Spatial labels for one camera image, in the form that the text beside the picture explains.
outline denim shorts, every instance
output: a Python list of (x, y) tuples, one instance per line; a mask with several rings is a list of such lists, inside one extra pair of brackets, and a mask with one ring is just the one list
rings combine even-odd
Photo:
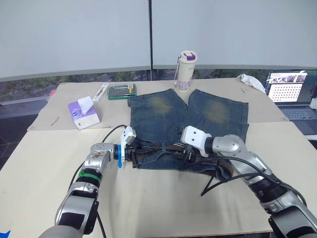
[[(210, 133), (213, 137), (235, 134), (245, 141), (249, 127), (248, 103), (196, 89), (190, 95), (188, 104), (173, 89), (129, 98), (130, 126), (137, 134), (131, 146), (165, 147), (181, 143), (182, 131), (188, 125)], [(137, 168), (179, 170), (188, 163), (173, 157), (171, 151), (162, 150), (137, 161)], [(215, 168), (215, 163), (206, 163), (190, 167), (189, 171), (204, 173), (215, 171)], [(222, 166), (215, 173), (219, 180), (232, 176), (232, 170)]]

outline tissue box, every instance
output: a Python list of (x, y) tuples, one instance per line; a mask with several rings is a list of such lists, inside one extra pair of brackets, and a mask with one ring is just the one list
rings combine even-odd
[(83, 115), (78, 102), (68, 104), (68, 109), (72, 120), (80, 130), (100, 123), (94, 106), (92, 106), (85, 115)]

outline laptop screen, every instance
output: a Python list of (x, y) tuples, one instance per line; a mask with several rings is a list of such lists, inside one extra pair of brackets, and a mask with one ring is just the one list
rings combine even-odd
[(270, 71), (265, 92), (276, 104), (309, 104), (316, 84), (315, 70)]

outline beige tabletop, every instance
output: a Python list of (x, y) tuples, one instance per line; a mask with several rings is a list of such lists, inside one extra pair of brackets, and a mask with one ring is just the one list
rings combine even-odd
[[(139, 81), (134, 83), (137, 86), (138, 95), (174, 88), (173, 81)], [(60, 84), (28, 130), (76, 129), (67, 105), (86, 96), (93, 98), (101, 85), (101, 82)], [(192, 80), (190, 90), (187, 93), (177, 92), (177, 94), (187, 103), (190, 94), (196, 88), (220, 97), (248, 102), (249, 123), (288, 121), (287, 117), (266, 94), (236, 78), (195, 79)], [(130, 123), (130, 108), (127, 106), (126, 100), (108, 100), (107, 96), (103, 95), (99, 102), (95, 102), (95, 108), (101, 123), (90, 128), (115, 127), (119, 124), (128, 125)]]
[[(35, 238), (53, 225), (69, 181), (110, 129), (29, 131), (0, 171), (0, 233)], [(118, 143), (120, 131), (108, 138)], [(292, 122), (250, 123), (247, 148), (298, 189), (317, 215), (317, 152)], [(99, 192), (108, 238), (179, 237), (271, 230), (269, 215), (239, 179), (200, 197), (209, 177), (118, 169), (112, 161)], [(98, 223), (92, 234), (102, 237)]]

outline blue tape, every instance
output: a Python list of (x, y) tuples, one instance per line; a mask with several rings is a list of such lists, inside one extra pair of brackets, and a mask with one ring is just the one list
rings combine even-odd
[(122, 161), (121, 161), (121, 145), (118, 145), (118, 167), (122, 168)]
[(0, 238), (8, 238), (10, 234), (10, 231), (8, 231), (7, 233), (0, 233)]

